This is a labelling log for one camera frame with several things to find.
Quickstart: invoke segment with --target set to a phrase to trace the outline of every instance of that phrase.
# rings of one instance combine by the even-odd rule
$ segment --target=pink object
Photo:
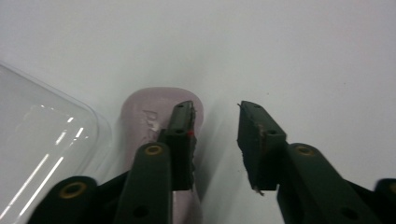
[[[193,101],[196,110],[194,131],[198,138],[204,109],[192,92],[179,88],[146,88],[136,91],[126,100],[120,117],[127,148],[125,171],[131,168],[137,149],[146,143],[156,142],[161,129],[167,128],[174,106],[185,101]],[[173,192],[173,223],[202,223],[202,210],[195,187]]]

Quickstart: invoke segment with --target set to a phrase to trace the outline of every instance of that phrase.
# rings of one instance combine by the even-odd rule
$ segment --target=brass screw
[[[163,152],[163,149],[159,146],[150,146],[145,149],[146,154],[149,156],[155,156]]]
[[[74,182],[64,186],[59,192],[59,197],[63,199],[71,199],[80,195],[85,191],[87,185],[82,182]]]
[[[313,156],[315,155],[315,151],[312,148],[309,147],[303,147],[303,146],[297,146],[297,151],[304,155],[304,156]]]
[[[389,188],[394,194],[396,194],[396,183],[391,183],[389,185]]]

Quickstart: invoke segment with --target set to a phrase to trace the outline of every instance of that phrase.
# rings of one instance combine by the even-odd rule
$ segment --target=clear plastic container
[[[102,183],[111,151],[104,119],[14,71],[0,65],[0,223],[7,224],[25,223],[46,193],[69,176]]]

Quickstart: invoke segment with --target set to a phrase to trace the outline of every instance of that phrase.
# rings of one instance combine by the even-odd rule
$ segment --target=white surface
[[[0,60],[113,128],[138,89],[194,92],[204,223],[281,223],[275,194],[249,189],[236,104],[264,106],[346,179],[395,177],[395,21],[394,1],[2,1]]]

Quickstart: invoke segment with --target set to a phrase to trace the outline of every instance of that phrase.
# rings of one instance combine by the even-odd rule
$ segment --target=transparent plastic lid
[[[111,131],[104,119],[61,92],[0,65],[0,223],[25,223],[59,181],[101,183]]]

